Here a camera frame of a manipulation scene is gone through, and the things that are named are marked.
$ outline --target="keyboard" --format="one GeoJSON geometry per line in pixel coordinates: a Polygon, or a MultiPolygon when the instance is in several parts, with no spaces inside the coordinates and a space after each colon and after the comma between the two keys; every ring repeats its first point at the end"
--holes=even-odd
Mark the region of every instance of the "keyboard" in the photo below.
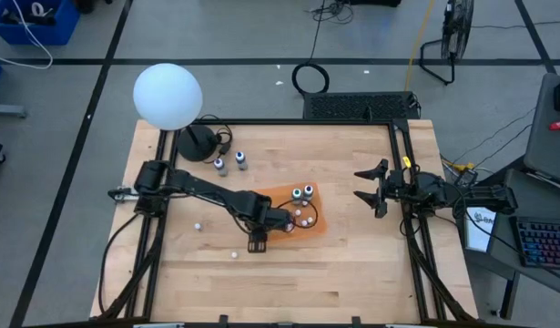
{"type": "Polygon", "coordinates": [[[307,94],[304,118],[383,120],[417,119],[412,92],[307,94]]]}
{"type": "Polygon", "coordinates": [[[560,219],[511,217],[516,246],[525,267],[560,269],[560,219]]]}

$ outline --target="concrete floor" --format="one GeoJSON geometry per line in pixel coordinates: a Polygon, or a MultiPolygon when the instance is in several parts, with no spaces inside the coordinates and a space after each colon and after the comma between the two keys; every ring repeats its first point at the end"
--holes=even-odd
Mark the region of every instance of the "concrete floor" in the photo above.
{"type": "MultiPolygon", "coordinates": [[[[47,71],[4,66],[0,103],[24,105],[29,116],[0,118],[0,143],[8,156],[0,169],[0,327],[9,324],[25,283],[124,3],[98,1],[94,13],[82,15],[67,46],[51,47],[55,58],[89,61],[72,66],[61,62],[47,71]]],[[[320,3],[135,0],[115,58],[188,59],[183,63],[203,88],[204,113],[223,118],[299,118],[303,101],[290,83],[293,65],[277,68],[272,60],[265,65],[249,61],[193,65],[192,59],[277,58],[289,62],[285,59],[306,57],[315,22],[303,10],[320,3]]],[[[524,4],[535,22],[560,19],[560,0],[524,0],[524,4]]],[[[316,57],[408,58],[426,7],[424,0],[403,0],[396,9],[356,6],[352,23],[322,25],[316,57]]],[[[443,7],[444,1],[438,0],[423,42],[439,37],[443,7]]],[[[513,0],[477,0],[474,24],[509,26],[521,25],[523,20],[513,0]]],[[[537,30],[551,58],[560,59],[560,24],[538,26],[537,30]]],[[[427,56],[439,57],[437,51],[433,49],[427,56]]],[[[1,39],[0,55],[43,57],[31,46],[9,46],[1,39]]],[[[540,58],[525,28],[474,29],[465,57],[540,58]]],[[[122,179],[137,120],[132,86],[146,67],[123,61],[117,64],[108,71],[25,325],[81,321],[89,315],[114,212],[106,192],[122,179]]],[[[401,90],[406,72],[404,65],[325,68],[331,74],[333,92],[401,90]]],[[[434,69],[449,73],[445,67],[434,69]]],[[[457,82],[444,87],[415,67],[411,90],[422,103],[423,118],[433,120],[441,152],[455,159],[532,108],[545,72],[544,66],[459,66],[457,82]]],[[[300,79],[309,88],[321,83],[313,72],[302,71],[300,79]]],[[[529,115],[463,160],[483,159],[531,120],[529,115]]],[[[522,155],[527,137],[523,134],[484,166],[497,170],[522,155]]],[[[523,278],[514,318],[506,322],[490,314],[501,304],[505,281],[475,266],[469,272],[482,319],[560,326],[560,294],[523,278]]]]}

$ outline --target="lamp base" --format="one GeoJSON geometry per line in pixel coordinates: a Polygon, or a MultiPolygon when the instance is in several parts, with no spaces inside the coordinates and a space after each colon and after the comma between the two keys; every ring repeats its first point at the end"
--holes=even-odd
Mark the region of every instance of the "lamp base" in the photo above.
{"type": "Polygon", "coordinates": [[[210,128],[205,126],[188,126],[180,133],[177,141],[178,153],[186,160],[202,161],[208,159],[217,148],[217,137],[210,128]]]}

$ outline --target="paper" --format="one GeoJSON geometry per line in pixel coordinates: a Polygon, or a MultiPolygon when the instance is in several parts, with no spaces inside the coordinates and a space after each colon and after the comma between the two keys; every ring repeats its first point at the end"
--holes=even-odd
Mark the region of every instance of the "paper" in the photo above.
{"type": "MultiPolygon", "coordinates": [[[[480,228],[489,233],[492,233],[492,227],[494,226],[496,213],[486,208],[469,208],[468,213],[470,214],[472,220],[474,220],[480,228]]],[[[486,252],[486,250],[488,249],[490,236],[488,236],[485,232],[480,231],[480,229],[473,225],[472,221],[469,219],[467,220],[465,233],[466,249],[486,252]]]]}

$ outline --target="white ball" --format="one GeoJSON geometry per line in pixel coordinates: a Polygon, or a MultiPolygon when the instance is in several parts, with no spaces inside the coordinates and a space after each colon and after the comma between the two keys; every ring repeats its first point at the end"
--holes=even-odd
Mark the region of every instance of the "white ball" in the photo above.
{"type": "Polygon", "coordinates": [[[174,64],[148,67],[134,85],[134,105],[140,116],[163,130],[184,128],[199,115],[203,94],[199,82],[174,64]]]}

